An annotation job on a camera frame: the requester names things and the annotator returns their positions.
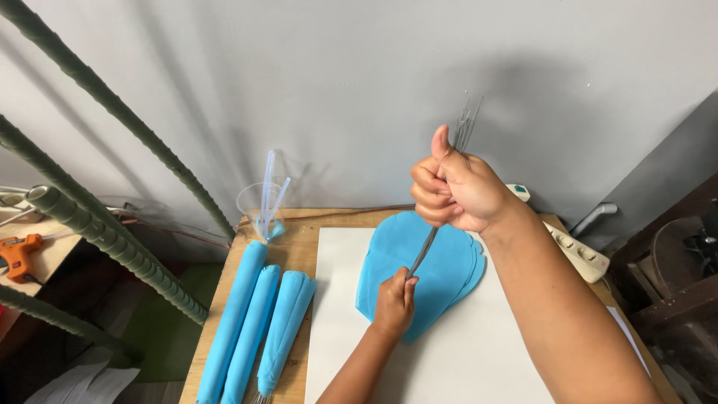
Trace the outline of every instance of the gray wall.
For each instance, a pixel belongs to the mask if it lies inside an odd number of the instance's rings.
[[[293,178],[288,206],[411,202],[434,130],[484,96],[467,150],[571,225],[718,86],[711,0],[27,3],[233,222],[270,148]],[[0,88],[0,113],[94,193],[217,231],[4,19]],[[41,181],[6,159],[0,183]]]
[[[718,172],[718,92],[711,94],[608,194],[618,205],[582,241],[618,248]]]

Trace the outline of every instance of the green wrapped pole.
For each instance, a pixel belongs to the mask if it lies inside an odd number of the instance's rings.
[[[125,341],[107,334],[92,324],[71,316],[42,300],[31,298],[23,292],[19,292],[8,286],[0,285],[0,303],[2,303],[3,306],[14,308],[53,326],[58,326],[71,334],[81,336],[97,345],[123,352],[128,358],[132,359],[132,362],[139,362],[144,356],[142,352],[129,346]]]
[[[123,237],[139,254],[150,260],[159,268],[163,276],[182,288],[182,283],[170,273],[159,260],[140,243],[129,230],[125,229],[107,208],[95,196],[67,174],[55,161],[43,152],[32,140],[28,139],[20,129],[13,126],[0,114],[0,144],[20,156],[35,167],[50,182],[65,195],[69,196],[82,209],[102,221],[105,226],[112,228]]]
[[[151,260],[117,233],[94,217],[90,212],[81,209],[75,202],[55,187],[44,185],[30,190],[25,200],[37,210],[51,216],[60,223],[85,237],[88,242],[106,252],[115,261],[132,271],[138,278],[152,286],[162,297],[200,325],[207,318],[207,309],[186,294],[184,290],[157,267]]]
[[[20,32],[33,41],[50,59],[54,60],[65,74],[78,86],[87,91],[111,115],[116,117],[164,163],[187,189],[192,191],[202,206],[212,216],[231,244],[236,233],[232,225],[214,202],[210,194],[200,184],[192,171],[185,167],[180,159],[160,138],[125,104],[119,96],[100,79],[99,76],[55,34],[22,0],[0,0],[0,14],[15,24]]]

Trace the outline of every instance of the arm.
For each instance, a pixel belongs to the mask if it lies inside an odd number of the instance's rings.
[[[414,315],[414,287],[419,280],[405,267],[379,286],[374,322],[367,328],[359,345],[342,369],[324,390],[317,404],[364,404],[374,389],[381,371],[411,325]]]
[[[432,156],[412,168],[416,212],[435,226],[480,233],[555,401],[662,403],[620,327],[540,218],[483,160],[453,150],[447,130],[437,130]]]

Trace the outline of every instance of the wooden desk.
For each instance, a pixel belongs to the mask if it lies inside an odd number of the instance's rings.
[[[305,217],[319,216],[328,214],[340,214],[334,216],[313,217],[296,221],[288,221],[286,223],[286,234],[281,241],[274,245],[270,244],[267,253],[267,264],[278,264],[282,270],[298,270],[306,272],[309,277],[314,277],[317,269],[317,245],[319,242],[320,227],[377,227],[379,223],[386,217],[398,213],[399,211],[377,211],[362,214],[351,214],[353,209],[285,209],[287,217]],[[556,227],[559,230],[567,232],[561,225],[561,222],[555,215],[541,215],[541,218]],[[232,249],[227,256],[222,277],[217,291],[215,292],[212,306],[210,307],[209,316],[205,322],[205,328],[202,330],[200,341],[197,344],[195,357],[192,359],[192,366],[187,375],[185,388],[182,391],[180,404],[195,404],[197,397],[197,389],[200,386],[202,371],[204,370],[205,360],[212,346],[215,332],[219,325],[220,317],[224,310],[234,281],[239,261],[242,258],[245,246],[252,240],[256,239],[254,230],[251,226],[244,226],[234,239]],[[591,288],[598,295],[606,306],[618,308],[618,304],[611,296],[610,291],[603,283],[595,283]],[[620,312],[624,321],[626,321],[623,312]],[[289,353],[286,366],[282,372],[281,379],[274,391],[274,404],[300,404],[304,402],[304,386],[307,381],[307,360],[309,356],[309,328],[311,325],[312,307],[309,307],[304,317],[304,323],[299,329],[297,340]],[[673,388],[663,375],[660,367],[656,364],[651,354],[646,349],[643,342],[638,338],[633,327],[628,324],[631,334],[638,345],[641,355],[648,366],[653,377],[653,382],[660,391],[663,399],[667,404],[681,404]],[[256,368],[261,355],[257,355],[254,369],[250,376],[250,382],[247,387],[249,394],[245,394],[244,402],[248,403],[256,392]]]
[[[0,239],[6,239],[8,237],[18,237],[21,239],[28,234],[36,233],[49,236],[68,230],[70,229],[64,224],[60,224],[56,220],[46,217],[37,223],[10,223],[2,226],[0,227]],[[35,277],[42,283],[47,282],[80,239],[82,239],[82,237],[78,234],[68,234],[67,236],[57,239],[47,240],[42,250],[30,255],[30,260],[34,265]],[[0,285],[9,286],[29,296],[35,296],[41,288],[40,285],[33,282],[15,283],[5,276],[0,276]],[[0,340],[5,337],[7,331],[9,331],[19,316],[20,312],[10,308],[5,309],[0,316]]]

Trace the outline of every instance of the clear plastic cup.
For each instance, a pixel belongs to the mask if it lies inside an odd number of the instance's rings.
[[[275,183],[270,184],[270,186],[269,212],[272,212],[276,199],[279,197],[281,186]],[[265,227],[264,223],[260,220],[263,191],[264,183],[256,183],[244,188],[239,195],[237,195],[237,208],[244,216],[247,216],[247,220],[252,224],[259,239],[264,244],[268,244],[272,239],[284,233],[284,212],[282,210],[284,203],[279,201],[279,206],[276,207],[274,215]]]

